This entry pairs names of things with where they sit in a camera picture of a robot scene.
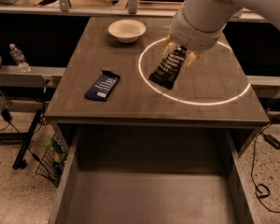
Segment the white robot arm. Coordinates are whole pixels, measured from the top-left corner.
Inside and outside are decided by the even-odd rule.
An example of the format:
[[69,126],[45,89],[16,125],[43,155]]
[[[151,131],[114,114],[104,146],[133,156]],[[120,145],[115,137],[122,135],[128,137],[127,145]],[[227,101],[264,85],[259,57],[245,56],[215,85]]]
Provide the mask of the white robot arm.
[[162,54],[182,46],[187,49],[187,65],[194,64],[218,42],[227,21],[243,8],[280,31],[280,0],[185,0],[172,18]]

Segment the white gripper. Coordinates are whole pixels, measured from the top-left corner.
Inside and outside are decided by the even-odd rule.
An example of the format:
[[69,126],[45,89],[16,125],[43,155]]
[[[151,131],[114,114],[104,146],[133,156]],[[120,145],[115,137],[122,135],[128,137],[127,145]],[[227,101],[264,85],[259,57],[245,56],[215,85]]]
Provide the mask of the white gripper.
[[165,38],[161,55],[166,57],[174,51],[179,45],[189,49],[187,51],[186,67],[194,65],[203,55],[204,51],[212,48],[222,34],[225,25],[215,31],[206,32],[195,28],[180,8],[174,15],[170,34]]

